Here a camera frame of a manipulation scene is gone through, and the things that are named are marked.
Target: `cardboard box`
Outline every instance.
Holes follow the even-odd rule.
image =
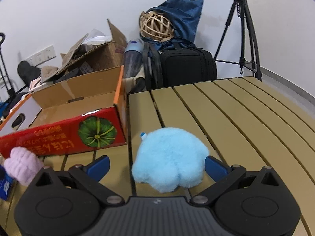
[[[121,66],[123,53],[125,51],[125,47],[127,46],[126,37],[109,21],[109,19],[107,19],[107,22],[111,30],[111,41],[98,45],[78,59],[73,60],[72,56],[76,49],[79,48],[79,46],[88,36],[88,34],[86,34],[71,47],[67,54],[62,57],[61,68],[56,71],[50,71],[47,75],[41,75],[42,82],[51,81],[56,78],[58,79],[59,77],[54,76],[60,75],[66,70],[71,71],[77,67],[80,67],[83,63],[88,64],[93,69],[93,71]],[[103,61],[107,62],[106,67],[104,67]]]
[[[41,82],[42,78],[38,77],[37,79],[31,81],[30,86],[28,88],[28,93],[33,93],[35,91],[39,91],[41,89],[47,88],[48,86],[52,85],[53,82]]]
[[[99,59],[98,63],[106,67],[108,61]],[[29,94],[0,125],[1,154],[8,158],[17,146],[37,155],[61,155],[124,145],[127,126],[122,77],[123,66],[113,67]],[[18,117],[24,119],[15,131],[12,123]]]

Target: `table slat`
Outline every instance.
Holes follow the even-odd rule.
[[[176,95],[172,88],[164,88],[159,90],[153,90],[152,95],[154,97],[157,108],[160,112],[165,127],[174,127],[184,129],[196,137],[198,137],[209,149],[210,154],[217,159],[221,160],[217,152],[213,149],[209,143],[207,137],[204,135],[196,121],[193,119],[190,112],[185,105]],[[207,173],[204,173],[204,179],[201,184],[189,189],[192,196],[202,192],[214,184],[212,178]]]
[[[66,164],[64,170],[67,171],[69,168],[76,164],[82,164],[83,166],[88,165],[93,161],[94,152],[86,152],[80,154],[70,154],[67,157]]]
[[[257,80],[253,77],[244,77],[244,79],[258,88],[263,90],[264,92],[268,93],[270,96],[278,100],[281,104],[286,106],[289,110],[294,112],[303,122],[305,122],[314,132],[315,132],[315,120],[312,116],[306,113],[301,107],[294,104],[289,98],[281,94],[280,92],[274,90],[273,88],[269,87],[267,84]]]
[[[8,213],[7,226],[5,229],[5,231],[7,232],[7,234],[9,236],[21,236],[21,233],[18,229],[18,226],[16,225],[15,220],[14,220],[14,209],[15,209],[17,203],[19,202],[19,199],[21,198],[21,196],[25,192],[26,188],[27,188],[26,186],[23,186],[23,185],[19,184],[18,182],[16,182],[16,184],[15,184],[15,191],[14,191],[14,195],[12,198],[10,210]]]
[[[266,92],[258,88],[256,85],[242,79],[234,78],[230,79],[242,89],[253,95],[272,111],[274,111],[279,117],[281,117],[287,124],[289,124],[315,151],[315,132],[306,125],[298,116],[296,116],[286,106],[279,101],[268,95]]]
[[[155,110],[151,95],[148,91],[129,95],[129,119],[132,158],[135,161],[138,148],[141,144],[141,132],[150,133],[161,128],[161,123]],[[178,188],[171,193],[161,194],[149,184],[136,183],[138,196],[182,196],[183,188]]]
[[[194,85],[176,86],[174,89],[229,166],[240,164],[254,171],[266,165],[238,129]]]
[[[47,156],[44,159],[44,165],[51,166],[54,171],[60,171],[65,162],[64,155]]]
[[[301,220],[299,221],[299,223],[298,223],[298,225],[294,231],[293,236],[308,236],[308,233],[306,232],[305,227],[304,227]]]
[[[130,183],[128,146],[117,146],[98,150],[95,159],[107,155],[110,159],[109,172],[100,180],[100,184],[122,196],[125,201],[132,195]]]
[[[302,216],[312,235],[315,235],[315,185],[294,156],[279,139],[250,111],[213,82],[197,83],[205,93],[243,132],[260,155],[280,175],[297,200]]]
[[[314,182],[315,152],[284,120],[233,82],[220,80],[216,81],[215,84],[228,92],[266,125],[293,154]]]

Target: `black suitcase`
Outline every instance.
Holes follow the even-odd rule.
[[[162,50],[160,53],[163,87],[217,79],[215,60],[200,48]]]

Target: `rattan ball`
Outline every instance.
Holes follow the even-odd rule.
[[[140,34],[158,42],[165,42],[174,37],[172,23],[162,14],[155,11],[141,13],[139,18]]]

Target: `blue cloth bag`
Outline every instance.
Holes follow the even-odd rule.
[[[159,49],[173,49],[174,42],[182,47],[195,47],[194,40],[197,26],[200,20],[204,0],[167,0],[158,7],[150,8],[149,11],[162,12],[170,20],[174,27],[174,38],[166,42],[157,42],[148,37],[141,38]]]

